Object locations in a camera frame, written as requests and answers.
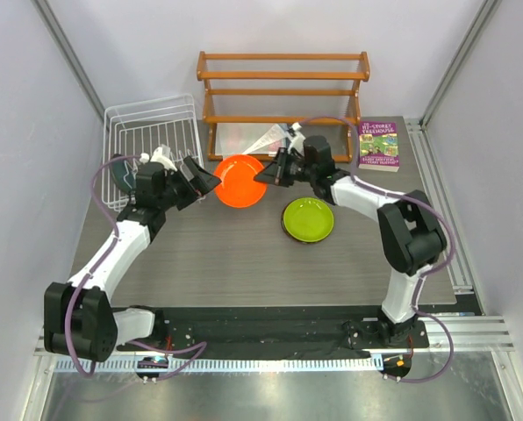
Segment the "dark teal plate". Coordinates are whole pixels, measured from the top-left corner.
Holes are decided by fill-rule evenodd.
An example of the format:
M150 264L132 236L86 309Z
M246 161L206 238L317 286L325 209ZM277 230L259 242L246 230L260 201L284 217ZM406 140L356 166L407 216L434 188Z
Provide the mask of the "dark teal plate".
M111 158L114 160L109 166L111 179L121 192L129 195L135 185L133 168L124 155L115 153Z

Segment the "orange plate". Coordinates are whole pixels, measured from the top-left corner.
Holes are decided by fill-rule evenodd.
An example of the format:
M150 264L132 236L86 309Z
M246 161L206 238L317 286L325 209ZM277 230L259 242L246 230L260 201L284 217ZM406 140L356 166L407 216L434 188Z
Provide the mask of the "orange plate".
M219 201L236 209L257 204L268 188L254 179L263 169L263 164L250 155L235 154L224 158L214 173L220 179L220 184L215 188Z

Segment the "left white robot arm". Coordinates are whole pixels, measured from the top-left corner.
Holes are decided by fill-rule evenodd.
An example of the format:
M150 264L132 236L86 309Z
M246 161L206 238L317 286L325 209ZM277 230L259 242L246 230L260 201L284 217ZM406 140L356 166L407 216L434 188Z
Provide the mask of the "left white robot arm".
M168 210L183 210L221 183L190 156L180 167L162 154L141 155L129 180L129 199L112 221L109 238L67 282L51 283L44 294L43 343L49 353L73 362L106 361L117 346L137 339L147 349L168 337L158 311L143 306L114 310L111 299L123 276L155 239Z

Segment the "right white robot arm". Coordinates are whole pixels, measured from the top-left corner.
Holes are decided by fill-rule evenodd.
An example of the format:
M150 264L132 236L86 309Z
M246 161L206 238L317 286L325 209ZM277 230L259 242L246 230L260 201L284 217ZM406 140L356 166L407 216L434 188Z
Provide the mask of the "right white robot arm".
M336 166L323 136L305 139L301 153L280 148L254 180L281 187L307 182L317 198L377 222L391 272L377 314L376 333L386 346L405 341L418 319L425 279L448 245L440 215L426 194L421 190L403 194L363 182Z

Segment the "red patterned plate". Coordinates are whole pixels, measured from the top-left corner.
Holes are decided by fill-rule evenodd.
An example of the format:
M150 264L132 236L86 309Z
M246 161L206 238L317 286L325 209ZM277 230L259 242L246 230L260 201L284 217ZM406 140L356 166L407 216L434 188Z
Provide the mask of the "red patterned plate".
M297 214L284 211L281 216L281 228L284 234L299 244L318 244L330 235L333 226L333 217L319 212Z

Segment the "lime green plate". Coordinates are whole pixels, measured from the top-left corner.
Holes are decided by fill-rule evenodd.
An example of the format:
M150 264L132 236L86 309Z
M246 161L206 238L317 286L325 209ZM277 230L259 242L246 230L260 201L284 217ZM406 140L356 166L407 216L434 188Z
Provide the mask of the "lime green plate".
M282 212L284 232L295 241L313 244L326 239L334 228L334 214L322 200L300 197L288 203Z

